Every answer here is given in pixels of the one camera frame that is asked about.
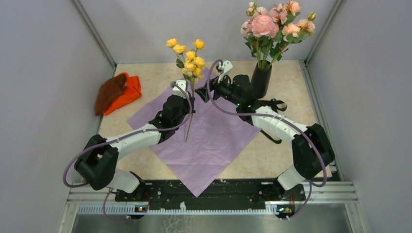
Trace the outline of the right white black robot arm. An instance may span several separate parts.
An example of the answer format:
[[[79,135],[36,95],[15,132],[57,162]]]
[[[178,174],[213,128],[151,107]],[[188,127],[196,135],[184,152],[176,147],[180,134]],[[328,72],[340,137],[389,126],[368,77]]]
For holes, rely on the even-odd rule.
[[[324,128],[315,123],[307,126],[280,114],[286,104],[280,100],[259,100],[252,94],[253,87],[247,75],[234,79],[225,76],[208,80],[195,89],[204,102],[223,98],[236,106],[233,115],[266,133],[275,135],[292,149],[293,164],[275,179],[274,195],[279,200],[291,196],[293,188],[303,181],[323,174],[322,185],[326,183],[326,166],[335,159],[335,154]]]

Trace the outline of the black ribbon with gold lettering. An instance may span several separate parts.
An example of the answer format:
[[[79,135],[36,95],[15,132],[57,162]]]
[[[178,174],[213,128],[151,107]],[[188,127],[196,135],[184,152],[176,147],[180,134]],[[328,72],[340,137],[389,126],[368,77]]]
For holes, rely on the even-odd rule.
[[[288,106],[287,104],[282,101],[282,100],[277,100],[275,98],[271,99],[271,100],[260,100],[260,102],[264,105],[264,106],[269,106],[273,111],[275,111],[276,113],[278,113],[279,111],[284,112],[287,110]],[[274,139],[273,137],[271,137],[269,134],[267,134],[264,130],[260,130],[260,132],[270,141],[272,141],[275,144],[281,144],[282,140],[281,139]]]

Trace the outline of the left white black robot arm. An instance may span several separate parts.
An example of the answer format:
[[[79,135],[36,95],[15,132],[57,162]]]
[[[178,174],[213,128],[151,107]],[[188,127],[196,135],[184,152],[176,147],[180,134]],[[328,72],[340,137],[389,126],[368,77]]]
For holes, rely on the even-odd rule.
[[[118,161],[130,154],[160,144],[187,121],[194,99],[171,95],[154,119],[142,127],[118,136],[92,136],[73,160],[74,169],[94,190],[113,188],[126,192],[134,201],[144,198],[144,181],[134,172],[118,169]]]

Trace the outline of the pink and white flower bunch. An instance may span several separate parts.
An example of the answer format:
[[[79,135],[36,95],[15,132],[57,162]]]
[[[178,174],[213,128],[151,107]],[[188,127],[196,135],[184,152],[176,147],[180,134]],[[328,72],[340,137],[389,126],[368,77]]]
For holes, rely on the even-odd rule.
[[[268,56],[271,55],[271,49],[274,46],[275,36],[279,31],[278,24],[267,15],[258,15],[251,18],[247,24],[248,43],[253,57],[257,58],[258,68],[267,70]]]

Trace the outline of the yellow rose bunch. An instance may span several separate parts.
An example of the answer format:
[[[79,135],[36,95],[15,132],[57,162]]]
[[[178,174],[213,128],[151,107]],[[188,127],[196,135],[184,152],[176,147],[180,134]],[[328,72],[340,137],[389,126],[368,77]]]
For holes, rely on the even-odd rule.
[[[194,97],[194,85],[203,78],[202,71],[205,69],[205,61],[197,55],[198,50],[203,50],[205,43],[201,39],[193,42],[194,48],[188,50],[186,45],[179,44],[176,38],[167,40],[166,46],[173,50],[176,59],[176,66],[182,70],[185,80],[190,83],[190,94]]]

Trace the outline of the pink flower stem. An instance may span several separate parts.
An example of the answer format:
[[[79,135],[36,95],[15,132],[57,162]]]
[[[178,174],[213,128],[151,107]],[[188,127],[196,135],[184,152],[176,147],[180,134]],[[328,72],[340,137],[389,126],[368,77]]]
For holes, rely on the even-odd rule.
[[[241,26],[241,35],[246,40],[245,44],[251,51],[251,55],[257,58],[257,64],[261,65],[261,52],[258,48],[258,39],[254,38],[252,33],[252,22],[259,15],[266,15],[267,9],[265,7],[258,7],[256,1],[248,3],[246,15],[249,17]]]
[[[315,31],[314,20],[317,14],[311,12],[306,18],[294,22],[298,12],[293,14],[290,10],[282,9],[278,12],[277,25],[279,30],[273,39],[273,45],[270,48],[270,64],[280,61],[283,53],[288,50],[291,44],[299,44],[309,38]]]
[[[286,28],[288,14],[281,3],[270,10],[264,7],[255,9],[253,28],[256,30],[257,58],[261,70],[268,70],[275,61],[279,61],[288,45],[282,32]]]

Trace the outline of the purple wrapping paper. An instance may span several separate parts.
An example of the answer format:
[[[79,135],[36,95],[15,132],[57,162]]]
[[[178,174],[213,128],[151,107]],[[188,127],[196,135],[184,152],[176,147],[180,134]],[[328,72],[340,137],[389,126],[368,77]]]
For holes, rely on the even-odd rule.
[[[184,139],[187,126],[183,126],[165,142],[122,158],[120,166],[144,179],[175,175],[195,197],[200,196],[260,130],[195,97],[188,140]]]

